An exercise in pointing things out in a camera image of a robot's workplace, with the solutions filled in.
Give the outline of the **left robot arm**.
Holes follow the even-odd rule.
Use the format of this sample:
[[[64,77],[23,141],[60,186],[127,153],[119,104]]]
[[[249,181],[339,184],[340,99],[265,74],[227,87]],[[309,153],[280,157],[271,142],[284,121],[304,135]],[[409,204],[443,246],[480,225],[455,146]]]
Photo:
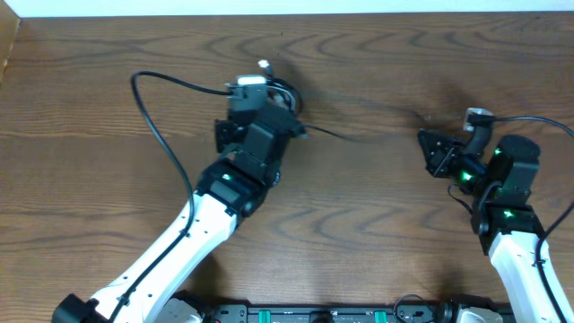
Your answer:
[[[218,158],[166,231],[121,276],[83,301],[66,296],[55,322],[159,322],[198,265],[261,206],[281,179],[288,143],[306,134],[301,96],[279,78],[244,75],[229,85],[228,115],[215,123]]]

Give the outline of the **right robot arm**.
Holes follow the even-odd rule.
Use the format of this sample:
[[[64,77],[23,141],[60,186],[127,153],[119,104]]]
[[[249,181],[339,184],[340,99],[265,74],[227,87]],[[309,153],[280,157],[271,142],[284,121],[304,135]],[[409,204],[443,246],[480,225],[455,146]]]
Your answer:
[[[505,135],[488,162],[491,129],[476,127],[467,142],[422,129],[417,139],[434,178],[451,178],[474,201],[473,232],[497,271],[518,322],[571,322],[573,309],[550,260],[549,234],[528,204],[540,148],[521,135]]]

